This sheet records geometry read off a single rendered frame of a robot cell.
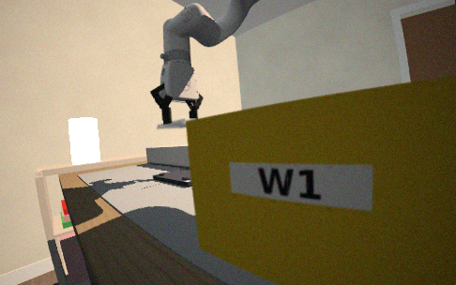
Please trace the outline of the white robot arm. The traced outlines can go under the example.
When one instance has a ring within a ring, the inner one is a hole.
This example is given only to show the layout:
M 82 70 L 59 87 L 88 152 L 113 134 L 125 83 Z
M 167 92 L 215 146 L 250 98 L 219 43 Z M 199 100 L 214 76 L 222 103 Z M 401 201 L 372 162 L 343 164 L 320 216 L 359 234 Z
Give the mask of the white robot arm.
M 191 63 L 190 38 L 214 47 L 231 36 L 243 23 L 251 7 L 260 0 L 231 0 L 226 12 L 214 21 L 199 4 L 190 4 L 163 24 L 163 64 L 181 59 Z

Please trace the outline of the yellow lab waste bin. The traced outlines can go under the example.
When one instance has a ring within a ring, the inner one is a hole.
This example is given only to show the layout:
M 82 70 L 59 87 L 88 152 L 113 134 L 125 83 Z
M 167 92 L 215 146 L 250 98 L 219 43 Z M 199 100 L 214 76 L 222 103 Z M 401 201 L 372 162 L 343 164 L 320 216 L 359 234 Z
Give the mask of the yellow lab waste bin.
M 456 75 L 186 129 L 202 250 L 278 285 L 456 285 Z

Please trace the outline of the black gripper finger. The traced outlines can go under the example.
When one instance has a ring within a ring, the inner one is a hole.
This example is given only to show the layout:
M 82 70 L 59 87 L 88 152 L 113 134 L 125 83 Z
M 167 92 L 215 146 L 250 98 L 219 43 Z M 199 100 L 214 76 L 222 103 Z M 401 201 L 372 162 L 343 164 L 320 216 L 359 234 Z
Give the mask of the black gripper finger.
M 159 91 L 164 89 L 164 83 L 157 88 L 153 89 L 150 91 L 150 94 L 152 95 L 153 99 L 155 99 L 155 102 L 160 106 L 161 109 L 161 114 L 162 114 L 162 121 L 163 125 L 171 124 L 172 123 L 172 111 L 171 107 L 169 107 L 171 101 L 173 100 L 172 97 L 168 96 L 167 94 L 165 95 L 164 99 L 160 97 Z
M 201 106 L 201 102 L 203 101 L 203 96 L 199 94 L 199 99 L 198 100 L 185 100 L 186 103 L 188 104 L 190 111 L 189 111 L 189 116 L 190 118 L 198 118 L 198 111 L 199 107 Z M 193 106 L 192 106 L 192 104 Z

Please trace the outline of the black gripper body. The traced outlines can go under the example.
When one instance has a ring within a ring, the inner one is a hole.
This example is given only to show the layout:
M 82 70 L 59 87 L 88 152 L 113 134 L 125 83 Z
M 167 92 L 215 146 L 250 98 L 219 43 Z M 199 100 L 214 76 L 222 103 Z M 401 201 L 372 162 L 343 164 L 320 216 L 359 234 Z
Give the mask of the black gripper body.
M 160 96 L 164 98 L 167 94 L 167 97 L 173 98 L 171 102 L 186 103 L 185 100 L 199 98 L 196 74 L 189 61 L 175 59 L 165 62 L 160 74 L 160 85 L 163 83 Z

